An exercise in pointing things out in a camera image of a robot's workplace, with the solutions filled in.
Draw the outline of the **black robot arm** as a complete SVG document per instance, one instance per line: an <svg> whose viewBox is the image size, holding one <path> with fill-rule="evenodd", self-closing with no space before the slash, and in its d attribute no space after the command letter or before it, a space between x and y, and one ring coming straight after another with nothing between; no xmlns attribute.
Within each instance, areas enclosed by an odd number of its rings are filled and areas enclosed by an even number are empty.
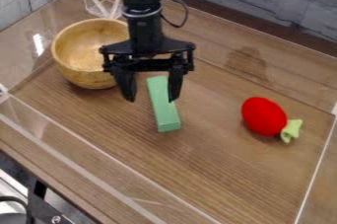
<svg viewBox="0 0 337 224"><path fill-rule="evenodd" d="M167 100L179 96L182 76L194 69L191 42L166 37L162 31L161 0L122 0L122 16L127 21L129 39L98 48L102 69L114 77L123 98L133 102L137 95L137 72L167 72Z"/></svg>

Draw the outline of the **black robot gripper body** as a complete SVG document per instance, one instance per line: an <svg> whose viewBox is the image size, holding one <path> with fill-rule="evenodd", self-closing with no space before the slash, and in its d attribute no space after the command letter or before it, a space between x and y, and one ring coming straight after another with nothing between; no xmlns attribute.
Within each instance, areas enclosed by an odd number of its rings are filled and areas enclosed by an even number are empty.
<svg viewBox="0 0 337 224"><path fill-rule="evenodd" d="M127 21L129 38L98 48L103 71L191 71L195 45L163 34L162 10L125 10L122 15Z"/></svg>

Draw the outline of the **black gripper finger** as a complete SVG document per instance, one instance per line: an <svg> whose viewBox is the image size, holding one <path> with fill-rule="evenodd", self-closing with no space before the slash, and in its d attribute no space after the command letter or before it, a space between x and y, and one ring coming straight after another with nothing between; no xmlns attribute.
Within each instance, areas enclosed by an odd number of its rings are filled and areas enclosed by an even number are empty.
<svg viewBox="0 0 337 224"><path fill-rule="evenodd" d="M174 65L167 73L167 100L170 102L174 101L179 96L182 76L182 66Z"/></svg>
<svg viewBox="0 0 337 224"><path fill-rule="evenodd" d="M117 67L113 72L122 97L126 101L134 102L137 95L135 72Z"/></svg>

